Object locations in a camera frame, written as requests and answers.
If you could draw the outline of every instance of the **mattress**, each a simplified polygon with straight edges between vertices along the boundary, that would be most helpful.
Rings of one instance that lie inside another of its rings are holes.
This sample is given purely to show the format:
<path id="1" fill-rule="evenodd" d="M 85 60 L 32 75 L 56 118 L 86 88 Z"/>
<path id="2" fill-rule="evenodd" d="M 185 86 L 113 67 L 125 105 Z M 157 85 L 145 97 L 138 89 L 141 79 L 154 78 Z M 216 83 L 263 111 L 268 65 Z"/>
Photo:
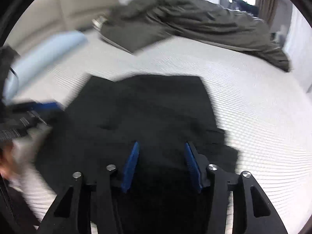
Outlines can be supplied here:
<path id="1" fill-rule="evenodd" d="M 110 80 L 133 74 L 187 74 L 202 78 L 226 144 L 239 151 L 236 172 L 250 171 L 289 234 L 312 213 L 312 104 L 291 73 L 246 54 L 182 37 L 155 43 L 131 55 L 86 33 L 88 43 L 38 76 L 16 101 L 55 99 L 68 105 L 90 77 Z M 55 198 L 31 163 L 21 188 L 41 220 Z M 231 233 L 232 199 L 226 233 Z"/>

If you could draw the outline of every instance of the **light blue pillow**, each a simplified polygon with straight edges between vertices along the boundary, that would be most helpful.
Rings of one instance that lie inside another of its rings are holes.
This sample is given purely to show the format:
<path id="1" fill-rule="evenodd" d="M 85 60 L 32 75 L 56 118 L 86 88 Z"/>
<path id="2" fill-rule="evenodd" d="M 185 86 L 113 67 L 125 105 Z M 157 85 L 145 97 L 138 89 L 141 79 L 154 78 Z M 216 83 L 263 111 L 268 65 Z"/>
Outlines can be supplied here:
<path id="1" fill-rule="evenodd" d="M 30 50 L 12 64 L 17 77 L 10 71 L 4 84 L 3 102 L 9 104 L 16 93 L 22 90 L 36 75 L 47 66 L 87 41 L 78 31 L 55 34 Z"/>

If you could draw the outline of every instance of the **bed sheet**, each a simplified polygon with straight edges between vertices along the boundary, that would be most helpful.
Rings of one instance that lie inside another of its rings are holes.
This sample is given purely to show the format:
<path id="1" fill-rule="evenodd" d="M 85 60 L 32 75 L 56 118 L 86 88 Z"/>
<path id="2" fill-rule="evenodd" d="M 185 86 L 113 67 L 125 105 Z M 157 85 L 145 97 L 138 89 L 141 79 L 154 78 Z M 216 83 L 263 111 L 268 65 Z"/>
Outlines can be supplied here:
<path id="1" fill-rule="evenodd" d="M 312 104 L 291 73 L 246 54 L 182 37 L 172 37 L 131 55 L 86 34 L 88 43 L 20 92 L 15 100 L 55 99 L 68 105 L 89 74 L 110 80 L 133 74 L 198 75 L 210 95 L 226 144 L 239 150 L 237 173 L 257 179 L 289 234 L 312 213 Z M 31 164 L 22 190 L 41 220 L 55 194 Z M 231 233 L 232 198 L 226 233 Z"/>

